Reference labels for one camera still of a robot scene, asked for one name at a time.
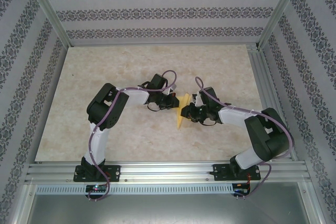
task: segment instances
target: yellow object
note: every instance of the yellow object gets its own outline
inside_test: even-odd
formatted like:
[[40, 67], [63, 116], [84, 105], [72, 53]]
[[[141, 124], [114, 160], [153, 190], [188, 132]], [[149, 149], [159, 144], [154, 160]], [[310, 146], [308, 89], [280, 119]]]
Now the yellow object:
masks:
[[178, 105], [177, 112], [176, 112], [177, 129], [179, 129], [182, 123], [182, 119], [183, 119], [183, 117], [181, 116], [181, 111], [184, 107], [186, 107], [190, 103], [191, 95], [185, 94], [183, 97], [177, 97], [177, 98], [180, 101], [180, 104]]

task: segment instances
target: beige marble floor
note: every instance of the beige marble floor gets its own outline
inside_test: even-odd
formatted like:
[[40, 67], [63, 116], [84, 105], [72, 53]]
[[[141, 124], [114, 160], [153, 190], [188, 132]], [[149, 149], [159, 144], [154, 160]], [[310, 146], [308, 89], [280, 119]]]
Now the beige marble floor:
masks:
[[[177, 95], [195, 93], [200, 76], [221, 101], [261, 109], [247, 50], [237, 46], [116, 46], [70, 48], [52, 102], [36, 161], [80, 161], [87, 150], [86, 108], [100, 88], [136, 86], [167, 69], [177, 72]], [[111, 130], [108, 161], [228, 160], [250, 147], [245, 129], [205, 127], [183, 120], [175, 110], [125, 108]]]

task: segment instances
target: purple cable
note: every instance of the purple cable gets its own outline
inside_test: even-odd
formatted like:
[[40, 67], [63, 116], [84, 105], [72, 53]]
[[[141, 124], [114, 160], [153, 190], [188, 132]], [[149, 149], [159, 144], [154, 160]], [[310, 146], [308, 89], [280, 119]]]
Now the purple cable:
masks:
[[[212, 100], [214, 100], [215, 102], [219, 103], [220, 105], [222, 105], [222, 106], [224, 106], [224, 107], [227, 107], [227, 108], [229, 108], [229, 109], [232, 109], [232, 110], [238, 110], [238, 111], [248, 112], [248, 113], [251, 113], [251, 114], [254, 114], [254, 115], [260, 115], [260, 116], [263, 116], [264, 118], [266, 118], [266, 119], [268, 119], [268, 120], [274, 122], [277, 126], [279, 126], [279, 127], [283, 130], [283, 132], [285, 133], [286, 137], [288, 138], [289, 147], [288, 147], [288, 150], [287, 150], [284, 154], [275, 157], [275, 159], [285, 157], [285, 156], [287, 156], [287, 155], [291, 152], [291, 150], [292, 150], [292, 148], [293, 148], [293, 140], [292, 140], [292, 138], [291, 138], [291, 136], [290, 136], [288, 130], [287, 130], [281, 123], [279, 123], [277, 120], [271, 118], [271, 117], [268, 116], [268, 115], [262, 114], [262, 113], [260, 113], [260, 112], [254, 111], [254, 110], [247, 110], [247, 109], [243, 109], [243, 108], [239, 108], [239, 107], [234, 107], [234, 106], [226, 105], [225, 103], [220, 102], [220, 100], [216, 99], [215, 97], [213, 97], [212, 95], [210, 95], [208, 92], [206, 92], [206, 91], [204, 90], [204, 88], [203, 88], [204, 83], [203, 83], [203, 81], [201, 80], [200, 77], [196, 76], [196, 77], [195, 77], [195, 81], [196, 81], [196, 84], [199, 86], [199, 88], [200, 88], [200, 89], [201, 89], [201, 90], [202, 90], [208, 97], [210, 97]], [[254, 193], [259, 189], [259, 187], [265, 182], [265, 180], [268, 178], [269, 174], [270, 174], [271, 171], [272, 171], [272, 166], [271, 166], [270, 164], [267, 164], [267, 163], [265, 163], [265, 162], [260, 162], [258, 165], [268, 165], [268, 166], [269, 166], [269, 171], [268, 171], [268, 173], [266, 174], [266, 176], [263, 178], [263, 180], [257, 185], [257, 187], [256, 187], [250, 194], [248, 194], [247, 196], [250, 196], [250, 195], [254, 194]]]
[[113, 107], [114, 107], [114, 105], [115, 105], [115, 103], [116, 103], [116, 101], [117, 101], [117, 99], [118, 99], [118, 97], [119, 97], [119, 95], [120, 95], [121, 92], [123, 92], [123, 91], [125, 91], [125, 90], [142, 90], [142, 91], [161, 92], [161, 91], [164, 91], [164, 90], [169, 89], [170, 87], [172, 87], [172, 86], [175, 84], [176, 80], [177, 80], [177, 74], [176, 74], [176, 72], [175, 72], [174, 70], [167, 70], [167, 71], [165, 71], [165, 72], [162, 74], [162, 76], [164, 76], [164, 75], [165, 75], [166, 73], [168, 73], [168, 72], [172, 72], [172, 73], [175, 75], [175, 79], [174, 79], [174, 81], [172, 82], [172, 84], [168, 85], [168, 86], [165, 87], [165, 88], [162, 88], [162, 89], [143, 89], [143, 88], [140, 88], [140, 87], [137, 87], [137, 88], [135, 88], [135, 87], [129, 87], [129, 88], [124, 88], [124, 89], [119, 90], [118, 93], [115, 95], [115, 98], [114, 98], [114, 100], [113, 100], [111, 106], [109, 107], [109, 110], [106, 112], [105, 116], [104, 116], [104, 117], [102, 118], [102, 120], [100, 120], [100, 122], [97, 123], [96, 126], [94, 127], [94, 129], [93, 129], [93, 131], [92, 131], [92, 133], [91, 133], [91, 135], [90, 135], [90, 139], [89, 139], [89, 154], [90, 154], [90, 157], [91, 157], [91, 160], [92, 160], [94, 166], [97, 168], [97, 170], [98, 170], [98, 171], [104, 176], [104, 178], [106, 179], [106, 183], [107, 183], [107, 187], [108, 187], [108, 188], [107, 188], [105, 194], [104, 194], [103, 196], [101, 196], [100, 198], [98, 198], [98, 199], [91, 199], [91, 198], [90, 198], [91, 191], [90, 191], [90, 192], [88, 193], [89, 201], [91, 201], [91, 200], [94, 200], [94, 201], [102, 200], [102, 199], [104, 199], [104, 198], [108, 195], [108, 193], [109, 193], [109, 191], [110, 191], [110, 180], [109, 180], [109, 177], [102, 171], [102, 169], [100, 169], [100, 167], [99, 167], [98, 164], [96, 163], [96, 161], [95, 161], [95, 159], [94, 159], [94, 157], [93, 157], [93, 154], [92, 154], [91, 142], [92, 142], [92, 139], [93, 139], [94, 134], [96, 133], [96, 130], [97, 130], [98, 127], [99, 127], [99, 126], [106, 120], [106, 118], [107, 118], [107, 117], [109, 116], [109, 114], [111, 113], [111, 111], [112, 111], [112, 109], [113, 109]]

